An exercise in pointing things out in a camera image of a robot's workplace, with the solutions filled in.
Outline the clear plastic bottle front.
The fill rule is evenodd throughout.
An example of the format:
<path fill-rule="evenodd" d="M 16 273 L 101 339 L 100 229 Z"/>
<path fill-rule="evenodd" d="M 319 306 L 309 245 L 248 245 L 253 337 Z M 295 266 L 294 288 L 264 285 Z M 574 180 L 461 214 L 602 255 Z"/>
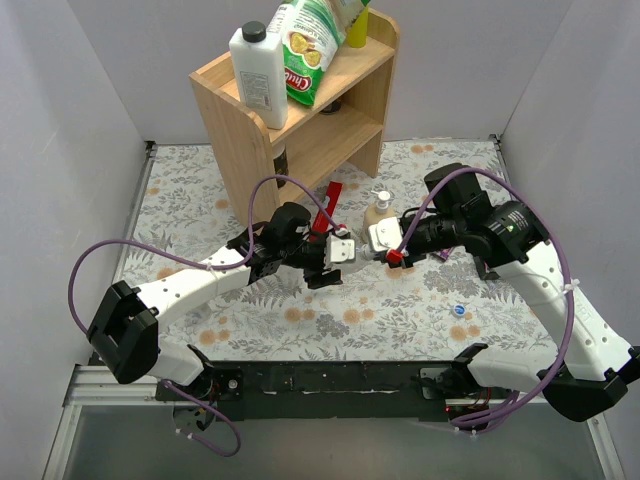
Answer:
<path fill-rule="evenodd" d="M 369 265 L 379 263 L 379 254 L 370 249 L 368 244 L 356 248 L 356 256 L 353 262 L 343 263 L 340 267 L 342 275 L 355 274 Z"/>

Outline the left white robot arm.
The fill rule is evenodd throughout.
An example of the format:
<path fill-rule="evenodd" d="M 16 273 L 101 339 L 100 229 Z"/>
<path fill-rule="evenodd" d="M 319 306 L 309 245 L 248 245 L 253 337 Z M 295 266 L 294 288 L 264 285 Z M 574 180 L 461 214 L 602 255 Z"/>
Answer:
<path fill-rule="evenodd" d="M 341 284 L 338 266 L 354 260 L 354 240 L 344 227 L 319 233 L 309 226 L 309 211 L 287 202 L 270 221 L 247 228 L 199 268 L 135 287 L 113 284 L 88 328 L 89 343 L 121 384 L 152 375 L 178 384 L 190 399 L 205 398 L 213 386 L 205 357 L 193 347 L 161 341 L 161 332 L 211 299 L 273 275 L 282 265 L 302 270 L 310 289 Z"/>

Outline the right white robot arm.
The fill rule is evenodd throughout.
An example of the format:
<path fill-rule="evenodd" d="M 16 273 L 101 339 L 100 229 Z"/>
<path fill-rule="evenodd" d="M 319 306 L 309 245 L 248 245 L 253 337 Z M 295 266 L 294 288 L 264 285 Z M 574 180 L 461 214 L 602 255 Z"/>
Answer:
<path fill-rule="evenodd" d="M 500 406 L 453 419 L 471 430 L 500 421 L 542 395 L 565 418 L 586 421 L 613 407 L 639 378 L 639 349 L 619 336 L 595 310 L 573 277 L 564 251 L 519 194 L 494 206 L 478 182 L 492 173 L 453 163 L 430 172 L 429 195 L 396 220 L 382 262 L 408 268 L 432 252 L 462 246 L 525 301 L 557 347 L 554 360 L 493 351 L 475 343 L 422 384 L 475 397 L 484 389 L 510 391 Z"/>

